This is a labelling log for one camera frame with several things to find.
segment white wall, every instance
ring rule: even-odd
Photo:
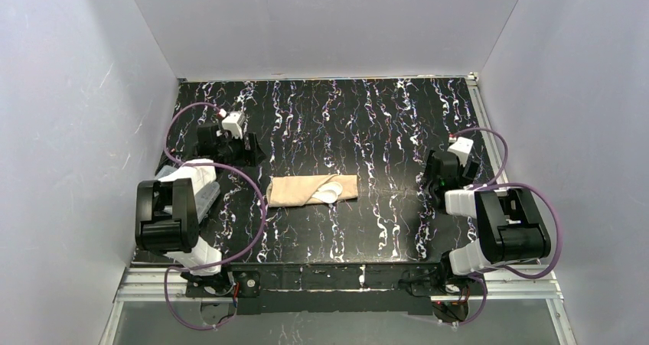
[[[176,77],[466,74],[516,0],[136,0]]]
[[[97,343],[178,87],[133,0],[0,0],[0,343]]]
[[[649,336],[649,0],[520,0],[484,67],[510,179],[551,196],[557,275],[584,344]]]

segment black marble tabletop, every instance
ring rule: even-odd
[[[476,238],[470,219],[440,214],[419,185],[427,150],[448,147],[448,134],[478,125],[462,78],[182,83],[176,111],[210,102],[243,110],[266,160],[243,170],[263,190],[270,177],[356,174],[359,197],[332,205],[274,208],[268,229],[241,262],[437,262]],[[195,143],[212,109],[180,117],[167,140],[178,157]],[[478,133],[472,157],[478,180],[493,176]],[[221,196],[201,236],[225,256],[247,246],[259,226],[252,189],[221,174]],[[160,262],[137,252],[134,262]]]

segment gray floor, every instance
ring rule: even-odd
[[[175,304],[183,318],[202,324],[199,304]],[[226,313],[222,305],[203,311],[206,321]],[[217,332],[189,330],[175,321],[165,303],[128,302],[117,344],[556,344],[544,300],[489,301],[481,316],[457,330],[431,323],[432,317],[401,313],[286,313],[240,316]]]

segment folded cloth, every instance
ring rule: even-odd
[[[358,197],[358,176],[356,175],[309,175],[294,177],[274,177],[266,190],[269,207],[294,207],[311,203],[323,203],[313,194],[325,183],[338,182],[343,191],[338,201]]]

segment beige cloth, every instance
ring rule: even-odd
[[[309,175],[294,177],[274,177],[266,190],[269,207],[294,207],[311,203],[323,203],[311,198],[322,184],[338,182],[343,192],[338,201],[358,197],[358,176],[356,175]]]

